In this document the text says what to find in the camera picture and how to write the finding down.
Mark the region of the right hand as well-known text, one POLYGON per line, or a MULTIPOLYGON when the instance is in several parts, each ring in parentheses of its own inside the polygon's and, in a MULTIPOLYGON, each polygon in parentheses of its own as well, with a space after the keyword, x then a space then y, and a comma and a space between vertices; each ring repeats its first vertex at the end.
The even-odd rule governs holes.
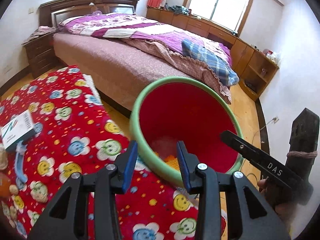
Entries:
POLYGON ((297 202, 294 202, 286 192, 286 189, 271 180, 261 179, 257 183, 261 194, 268 204, 272 206, 278 217, 285 224, 287 230, 291 229, 291 223, 297 209, 297 202))

